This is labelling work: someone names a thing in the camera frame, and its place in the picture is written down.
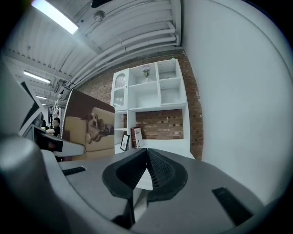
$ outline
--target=fluorescent light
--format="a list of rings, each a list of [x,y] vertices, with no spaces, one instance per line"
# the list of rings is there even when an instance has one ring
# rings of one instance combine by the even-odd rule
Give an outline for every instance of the fluorescent light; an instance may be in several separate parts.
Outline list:
[[[24,75],[28,75],[28,76],[30,76],[30,77],[33,77],[33,78],[37,79],[37,80],[41,80],[41,81],[46,82],[46,83],[48,83],[48,84],[50,83],[50,80],[47,80],[47,79],[42,78],[42,77],[39,77],[39,76],[34,75],[34,74],[32,74],[32,73],[29,73],[29,72],[27,72],[27,71],[24,71],[23,73],[24,73]]]
[[[40,97],[40,96],[36,96],[37,98],[40,98],[40,99],[45,99],[45,100],[47,100],[47,98],[46,97]]]
[[[71,34],[78,29],[78,26],[45,0],[35,0],[32,2],[32,6],[43,12]]]

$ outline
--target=white ceiling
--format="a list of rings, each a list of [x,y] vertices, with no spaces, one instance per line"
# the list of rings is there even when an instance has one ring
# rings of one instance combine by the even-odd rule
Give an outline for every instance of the white ceiling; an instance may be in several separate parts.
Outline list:
[[[31,7],[20,20],[2,51],[10,72],[19,81],[27,80],[39,96],[47,97],[52,105],[58,93],[54,89],[59,84],[71,88],[99,73],[101,68],[108,68],[116,61],[126,60],[129,56],[140,55],[152,47],[172,49],[176,41],[170,41],[174,34],[148,36],[145,39],[121,46],[98,57],[102,52],[126,39],[158,30],[169,29],[172,23],[176,28],[177,42],[181,35],[180,0],[113,0],[99,8],[91,8],[91,0],[48,0],[57,9],[66,14],[78,25],[78,30],[71,35],[39,10]],[[93,15],[103,10],[106,17],[96,22]],[[167,38],[168,42],[153,43],[129,52],[128,46],[153,39]],[[23,74],[29,71],[51,80],[46,84]],[[63,97],[70,91],[64,90]]]

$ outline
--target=person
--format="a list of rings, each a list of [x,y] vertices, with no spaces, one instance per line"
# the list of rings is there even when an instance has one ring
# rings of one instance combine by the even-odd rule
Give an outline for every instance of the person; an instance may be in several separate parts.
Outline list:
[[[58,117],[56,117],[54,120],[53,120],[53,129],[48,129],[46,131],[46,133],[48,134],[51,134],[51,135],[54,135],[54,136],[58,136],[58,134],[60,134],[60,119]]]
[[[47,125],[47,124],[46,124],[46,121],[43,120],[41,128],[42,128],[43,130],[46,130],[46,125]]]

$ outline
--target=white pipe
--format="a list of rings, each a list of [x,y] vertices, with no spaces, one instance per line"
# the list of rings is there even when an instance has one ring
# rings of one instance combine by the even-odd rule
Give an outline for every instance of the white pipe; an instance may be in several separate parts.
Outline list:
[[[112,64],[112,63],[117,62],[118,60],[121,60],[121,59],[123,59],[123,58],[125,58],[125,57],[127,57],[127,56],[130,56],[130,55],[133,55],[133,54],[136,54],[136,53],[141,53],[141,52],[144,52],[144,51],[146,51],[146,50],[151,50],[151,49],[156,49],[156,48],[161,48],[161,47],[166,47],[166,46],[176,46],[176,45],[177,45],[177,43],[169,43],[169,44],[157,45],[157,46],[152,46],[152,47],[144,48],[144,49],[141,49],[141,50],[135,51],[135,52],[133,52],[133,53],[127,54],[127,55],[125,55],[125,56],[123,56],[123,57],[121,57],[121,58],[115,59],[115,60],[111,61],[110,63],[107,63],[107,64],[103,65],[103,66],[101,67],[101,69],[103,69],[103,68],[109,66],[109,65]],[[79,83],[81,83],[81,82],[83,82],[85,79],[88,79],[89,77],[91,77],[91,75],[94,74],[95,72],[96,72],[96,71],[92,71],[92,72],[91,72],[86,78],[84,78],[83,80],[80,80],[78,83],[76,83],[75,85],[73,85],[71,88],[73,89],[73,88],[76,87]]]
[[[148,45],[152,45],[152,44],[157,44],[157,43],[172,42],[172,41],[175,41],[175,40],[176,40],[176,37],[175,36],[172,36],[172,37],[165,37],[165,38],[153,39],[153,40],[150,40],[150,41],[146,41],[146,42],[139,43],[139,44],[134,45],[134,46],[130,46],[128,48],[125,48],[123,50],[120,50],[120,51],[112,54],[111,56],[108,56],[107,58],[103,59],[102,61],[100,61],[99,63],[97,63],[93,67],[93,69],[95,69],[96,67],[99,67],[100,65],[108,62],[109,60],[111,60],[111,59],[113,59],[115,57],[118,57],[119,55],[121,55],[123,53],[126,53],[126,52],[129,52],[131,50],[138,49],[138,48],[141,48],[141,47],[144,47],[144,46],[148,46]],[[75,81],[75,83],[78,83],[80,80],[82,80],[84,77],[86,77],[90,72],[91,72],[91,70],[88,70],[87,72],[85,72],[83,75],[81,75]]]
[[[153,44],[157,44],[157,43],[163,43],[163,42],[172,42],[172,41],[175,41],[175,40],[176,40],[175,36],[159,38],[159,39],[153,39],[153,40],[150,40],[150,41],[138,43],[138,44],[136,44],[134,46],[129,46],[125,50],[126,50],[126,52],[129,52],[131,50],[138,49],[138,48],[141,48],[141,47],[144,47],[144,46],[153,45]]]
[[[176,36],[176,45],[179,46],[179,36],[177,33],[174,33],[174,35]]]
[[[167,33],[175,33],[176,32],[176,29],[175,27],[173,26],[173,24],[171,22],[167,22],[168,24],[168,27],[170,29],[163,29],[163,30],[158,30],[158,31],[152,31],[152,32],[147,32],[147,33],[144,33],[144,34],[141,34],[141,35],[138,35],[138,36],[135,36],[135,37],[132,37],[132,38],[129,38],[121,43],[118,43],[112,47],[110,47],[109,49],[106,49],[104,52],[102,52],[101,54],[99,54],[97,57],[95,57],[91,62],[87,63],[82,69],[80,69],[74,76],[73,78],[70,80],[70,82],[68,82],[66,84],[66,86],[70,86],[75,80],[76,78],[82,74],[85,70],[87,70],[90,66],[92,66],[93,64],[95,64],[95,62],[97,62],[100,58],[104,57],[105,55],[113,52],[114,50],[122,47],[122,46],[126,46],[132,42],[135,42],[135,41],[138,41],[138,40],[141,40],[141,39],[144,39],[144,38],[148,38],[148,37],[153,37],[153,36],[157,36],[157,35],[162,35],[162,34],[167,34]]]

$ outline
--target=couch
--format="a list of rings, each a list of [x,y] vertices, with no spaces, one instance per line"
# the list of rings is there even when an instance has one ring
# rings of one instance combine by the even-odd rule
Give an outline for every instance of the couch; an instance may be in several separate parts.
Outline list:
[[[92,109],[92,113],[96,113],[105,124],[114,126],[114,113],[96,107]],[[95,159],[115,154],[114,135],[102,137],[98,142],[92,141],[90,144],[86,142],[87,122],[81,118],[67,116],[64,129],[70,133],[71,142],[83,144],[86,148],[83,155],[73,157],[72,160]]]

